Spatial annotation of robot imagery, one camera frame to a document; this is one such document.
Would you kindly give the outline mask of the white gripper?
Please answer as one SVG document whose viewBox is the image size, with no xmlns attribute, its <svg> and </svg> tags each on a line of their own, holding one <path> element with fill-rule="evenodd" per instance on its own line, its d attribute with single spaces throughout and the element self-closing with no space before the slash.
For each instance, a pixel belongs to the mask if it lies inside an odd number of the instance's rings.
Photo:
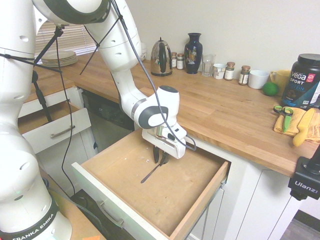
<svg viewBox="0 0 320 240">
<path fill-rule="evenodd" d="M 169 161 L 169 155 L 176 159 L 180 159 L 184 156 L 186 147 L 179 143 L 178 141 L 173 141 L 171 139 L 157 136 L 151 129 L 143 129 L 142 137 L 154 145 L 153 147 L 153 158 L 155 163 L 159 162 L 160 149 L 164 152 L 162 153 L 162 158 L 160 160 L 160 165 L 164 165 Z"/>
</svg>

